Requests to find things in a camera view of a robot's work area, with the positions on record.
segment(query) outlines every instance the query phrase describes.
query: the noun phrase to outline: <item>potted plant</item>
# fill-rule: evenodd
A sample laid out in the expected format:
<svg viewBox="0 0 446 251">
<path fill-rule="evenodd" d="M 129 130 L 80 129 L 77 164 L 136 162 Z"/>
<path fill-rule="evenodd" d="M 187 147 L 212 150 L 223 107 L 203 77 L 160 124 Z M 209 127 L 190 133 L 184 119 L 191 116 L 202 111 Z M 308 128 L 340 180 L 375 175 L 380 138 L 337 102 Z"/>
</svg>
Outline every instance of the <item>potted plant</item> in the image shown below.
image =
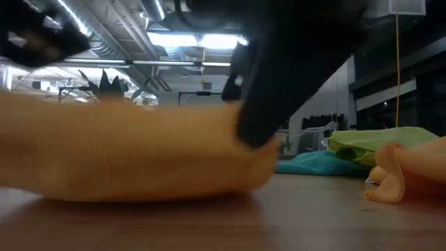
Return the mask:
<svg viewBox="0 0 446 251">
<path fill-rule="evenodd" d="M 81 70 L 79 70 L 79 73 L 81 74 L 82 78 L 89 83 L 89 88 L 93 92 L 93 95 L 99 99 L 101 102 L 107 99 L 121 99 L 125 100 L 125 92 L 129 91 L 127 83 L 124 82 L 124 79 L 119 79 L 118 76 L 116 76 L 113 81 L 110 83 L 109 78 L 105 70 L 102 70 L 102 77 L 100 79 L 99 86 L 94 84 L 92 81 L 89 80 L 89 78 L 83 73 Z M 150 81 L 150 78 L 148 78 L 144 84 L 141 86 L 141 88 L 137 89 L 130 98 L 130 101 L 134 102 L 133 100 L 135 98 L 138 98 L 141 93 L 143 92 L 144 88 L 147 86 L 148 82 Z"/>
</svg>

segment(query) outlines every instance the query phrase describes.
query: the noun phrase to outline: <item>microfiber cloth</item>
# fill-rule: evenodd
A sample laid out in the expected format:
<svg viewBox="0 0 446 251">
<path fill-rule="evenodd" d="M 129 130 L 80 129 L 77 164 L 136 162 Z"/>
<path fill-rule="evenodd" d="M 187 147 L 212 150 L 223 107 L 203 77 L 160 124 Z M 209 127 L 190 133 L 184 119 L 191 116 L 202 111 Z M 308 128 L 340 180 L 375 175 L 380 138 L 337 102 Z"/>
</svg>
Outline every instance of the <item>microfiber cloth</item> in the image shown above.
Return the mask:
<svg viewBox="0 0 446 251">
<path fill-rule="evenodd" d="M 321 176 L 365 176 L 371 167 L 351 160 L 342 160 L 329 151 L 301 153 L 292 160 L 279 161 L 276 174 L 306 174 Z"/>
<path fill-rule="evenodd" d="M 399 143 L 410 148 L 437 138 L 428 130 L 417 127 L 339 131 L 333 132 L 328 148 L 339 158 L 374 167 L 376 150 L 388 143 Z"/>
<path fill-rule="evenodd" d="M 0 93 L 0 186 L 66 201 L 171 201 L 247 192 L 274 174 L 275 139 L 236 136 L 240 105 L 146 111 Z"/>
<path fill-rule="evenodd" d="M 407 149 L 388 144 L 376 152 L 370 178 L 380 184 L 368 199 L 398 203 L 404 197 L 446 197 L 446 137 Z"/>
</svg>

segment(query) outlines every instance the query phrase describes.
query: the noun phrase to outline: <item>green cloth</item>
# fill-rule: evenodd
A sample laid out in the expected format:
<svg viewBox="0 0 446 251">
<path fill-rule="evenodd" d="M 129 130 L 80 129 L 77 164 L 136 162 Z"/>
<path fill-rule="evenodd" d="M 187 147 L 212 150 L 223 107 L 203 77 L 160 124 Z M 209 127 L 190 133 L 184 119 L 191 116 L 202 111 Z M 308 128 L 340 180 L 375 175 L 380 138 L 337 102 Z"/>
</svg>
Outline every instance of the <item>green cloth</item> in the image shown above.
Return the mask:
<svg viewBox="0 0 446 251">
<path fill-rule="evenodd" d="M 437 138 L 432 132 L 417 127 L 339 131 L 333 132 L 328 150 L 333 151 L 338 158 L 374 167 L 375 151 L 388 143 L 400 143 L 410 148 Z"/>
<path fill-rule="evenodd" d="M 329 151 L 301 153 L 292 160 L 277 163 L 276 174 L 367 177 L 371 167 L 342 160 Z"/>
</svg>

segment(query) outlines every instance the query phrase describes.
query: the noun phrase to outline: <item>fluorescent light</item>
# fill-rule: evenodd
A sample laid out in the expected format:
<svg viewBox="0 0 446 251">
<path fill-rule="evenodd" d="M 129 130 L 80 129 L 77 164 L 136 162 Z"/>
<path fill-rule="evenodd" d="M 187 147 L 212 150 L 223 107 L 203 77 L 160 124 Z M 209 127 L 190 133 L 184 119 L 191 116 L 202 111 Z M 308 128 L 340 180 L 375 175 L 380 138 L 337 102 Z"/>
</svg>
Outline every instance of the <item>fluorescent light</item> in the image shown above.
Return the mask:
<svg viewBox="0 0 446 251">
<path fill-rule="evenodd" d="M 205 34 L 200 42 L 192 34 L 159 34 L 148 32 L 148 37 L 154 45 L 163 47 L 202 46 L 209 49 L 233 49 L 237 42 L 247 45 L 248 41 L 238 35 Z"/>
<path fill-rule="evenodd" d="M 240 38 L 237 35 L 206 34 L 201 39 L 200 46 L 209 49 L 233 49 L 239 40 Z"/>
<path fill-rule="evenodd" d="M 218 62 L 203 62 L 203 66 L 221 66 L 221 67 L 229 67 L 231 63 L 218 63 Z"/>
<path fill-rule="evenodd" d="M 164 47 L 198 46 L 198 41 L 192 34 L 158 34 L 148 32 L 147 35 L 154 45 Z"/>
<path fill-rule="evenodd" d="M 114 60 L 114 59 L 65 59 L 64 62 L 67 62 L 67 63 L 111 63 L 111 64 L 120 64 L 120 63 L 125 63 L 125 60 Z"/>
<path fill-rule="evenodd" d="M 76 100 L 80 102 L 88 102 L 85 98 L 76 98 Z"/>
<path fill-rule="evenodd" d="M 128 69 L 130 66 L 114 66 L 114 65 L 99 65 L 100 68 L 120 68 L 120 69 Z"/>
<path fill-rule="evenodd" d="M 81 70 L 90 79 L 100 79 L 102 77 L 101 68 L 67 67 L 66 70 L 76 73 L 78 70 Z M 104 68 L 103 70 L 107 73 L 109 79 L 114 79 L 115 76 L 119 76 L 119 79 L 125 79 L 130 82 L 130 78 L 127 75 L 122 74 L 114 68 Z"/>
<path fill-rule="evenodd" d="M 194 66 L 194 62 L 186 62 L 186 61 L 142 61 L 142 60 L 136 60 L 133 61 L 134 64 L 146 64 L 146 65 L 153 65 L 153 66 Z"/>
</svg>

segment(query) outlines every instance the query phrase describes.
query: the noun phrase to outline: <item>yellow cable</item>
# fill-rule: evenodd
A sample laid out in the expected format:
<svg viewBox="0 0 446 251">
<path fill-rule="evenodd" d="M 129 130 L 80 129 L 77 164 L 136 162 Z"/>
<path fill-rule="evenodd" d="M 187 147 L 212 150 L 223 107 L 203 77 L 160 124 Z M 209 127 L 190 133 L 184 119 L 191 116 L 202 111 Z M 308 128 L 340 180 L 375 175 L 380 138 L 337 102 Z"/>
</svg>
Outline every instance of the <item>yellow cable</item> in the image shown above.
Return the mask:
<svg viewBox="0 0 446 251">
<path fill-rule="evenodd" d="M 336 123 L 338 122 L 337 121 L 337 112 L 338 112 L 338 104 L 339 104 L 339 101 L 338 101 L 338 76 L 339 76 L 339 73 L 338 72 L 336 72 Z"/>
<path fill-rule="evenodd" d="M 399 126 L 399 87 L 401 85 L 401 66 L 400 66 L 400 61 L 399 61 L 399 15 L 398 15 L 398 0 L 396 1 L 396 13 L 395 13 L 395 22 L 397 23 L 397 118 L 395 120 L 395 126 L 398 127 Z"/>
</svg>

